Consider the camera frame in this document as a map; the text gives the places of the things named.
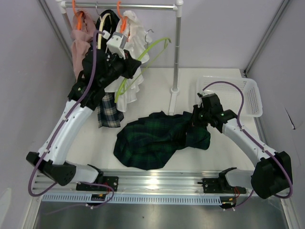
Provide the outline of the green plastic hanger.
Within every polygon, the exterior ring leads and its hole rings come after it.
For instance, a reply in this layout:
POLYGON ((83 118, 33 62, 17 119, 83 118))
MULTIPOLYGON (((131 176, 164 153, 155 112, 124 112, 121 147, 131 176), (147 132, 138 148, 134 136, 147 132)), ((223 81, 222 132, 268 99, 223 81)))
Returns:
POLYGON ((119 97, 121 96, 121 95, 123 95, 129 88, 131 88, 131 86, 138 80, 138 78, 140 77, 140 76, 142 76, 142 74, 155 62, 155 60, 166 50, 166 48, 168 47, 168 45, 170 44, 170 43, 172 43, 172 41, 171 41, 171 38, 169 38, 169 37, 163 37, 163 38, 160 38, 160 39, 158 39, 158 40, 156 40, 155 42, 153 42, 153 43, 151 43, 143 52, 142 52, 142 54, 138 57, 138 59, 137 60, 139 60, 139 61, 141 61, 142 60, 142 58, 144 57, 144 55, 146 55, 146 54, 148 54, 148 52, 151 50, 151 49, 153 49, 156 45, 158 45, 159 43, 161 43, 161 42, 164 42, 164 44, 163 44, 163 49, 146 65, 146 67, 141 71, 141 73, 140 74, 138 74, 138 76, 137 77, 135 77, 134 79, 133 79, 133 81, 131 82, 131 83, 128 83, 127 82, 127 79, 124 79, 122 82, 121 82, 121 84, 120 84, 120 86, 119 86, 119 88, 118 88, 118 90, 117 90, 117 93, 116 93, 116 95, 115 95, 115 99, 114 99, 114 101, 115 101, 115 103, 117 103, 118 102, 118 100, 119 100, 119 97))

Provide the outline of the white ruffled skirt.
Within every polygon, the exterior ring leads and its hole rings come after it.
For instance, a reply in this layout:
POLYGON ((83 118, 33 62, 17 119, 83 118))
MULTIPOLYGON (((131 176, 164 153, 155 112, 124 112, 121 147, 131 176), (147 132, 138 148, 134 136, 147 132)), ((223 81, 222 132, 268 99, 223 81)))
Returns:
MULTIPOLYGON (((126 17, 127 25, 123 32, 128 37, 128 41, 125 45, 125 49, 129 51, 132 58, 137 59, 146 50, 146 43, 152 42, 152 39, 146 35, 146 30, 138 19, 136 14, 131 10, 126 10, 123 13, 123 17, 126 17)), ((144 78, 142 76, 141 68, 138 68, 132 79, 128 79, 123 90, 125 93, 120 95, 116 108, 120 112, 127 111, 127 104, 137 100, 136 94, 139 92, 139 85, 142 84, 144 78)))

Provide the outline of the orange plastic hanger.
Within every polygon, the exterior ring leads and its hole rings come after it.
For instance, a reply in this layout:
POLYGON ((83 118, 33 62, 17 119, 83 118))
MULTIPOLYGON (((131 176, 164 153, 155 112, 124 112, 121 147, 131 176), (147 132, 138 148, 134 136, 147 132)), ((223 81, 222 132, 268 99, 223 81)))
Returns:
POLYGON ((118 1, 117 5, 116 5, 116 9, 117 9, 118 15, 119 15, 119 17, 122 21, 121 26, 120 26, 120 33, 123 33, 126 30, 126 27, 127 27, 127 17, 125 17, 121 14, 120 4, 121 4, 121 1, 118 1))

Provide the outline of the green plaid skirt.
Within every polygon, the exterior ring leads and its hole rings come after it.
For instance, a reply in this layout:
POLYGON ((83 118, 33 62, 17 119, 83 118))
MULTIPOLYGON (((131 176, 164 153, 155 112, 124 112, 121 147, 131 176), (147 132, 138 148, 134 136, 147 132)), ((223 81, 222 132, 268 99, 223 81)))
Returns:
POLYGON ((190 112, 166 115, 161 111, 128 123, 117 134, 113 154, 126 167, 160 169, 177 150, 207 150, 210 140, 206 127, 192 123, 190 112))

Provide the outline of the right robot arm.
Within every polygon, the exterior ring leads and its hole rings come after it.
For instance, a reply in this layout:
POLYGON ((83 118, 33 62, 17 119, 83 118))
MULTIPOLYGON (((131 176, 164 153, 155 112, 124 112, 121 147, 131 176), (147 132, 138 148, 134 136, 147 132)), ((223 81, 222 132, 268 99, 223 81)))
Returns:
POLYGON ((198 97, 201 103, 193 106, 193 125, 216 128, 230 138, 254 166, 254 171, 235 167, 222 171, 223 177, 217 181, 218 188, 225 193, 234 187, 248 188, 262 199, 278 196, 281 191, 288 189, 285 197, 289 198, 293 192, 290 156, 285 151, 276 152, 253 136, 242 125, 237 114, 223 109, 216 94, 198 94, 198 97))

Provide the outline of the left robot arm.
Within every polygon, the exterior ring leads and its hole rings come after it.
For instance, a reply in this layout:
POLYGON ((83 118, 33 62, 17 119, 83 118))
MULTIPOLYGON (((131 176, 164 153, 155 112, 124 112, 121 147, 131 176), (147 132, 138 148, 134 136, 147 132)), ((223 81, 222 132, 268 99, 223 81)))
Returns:
POLYGON ((60 120, 44 145, 37 152, 29 152, 26 160, 56 184, 65 186, 80 181, 86 182, 91 190, 100 190, 103 178, 98 176, 98 169, 67 162, 67 153, 82 125, 105 96, 105 88, 118 78, 133 78, 141 64, 127 50, 122 57, 103 50, 88 51, 60 120))

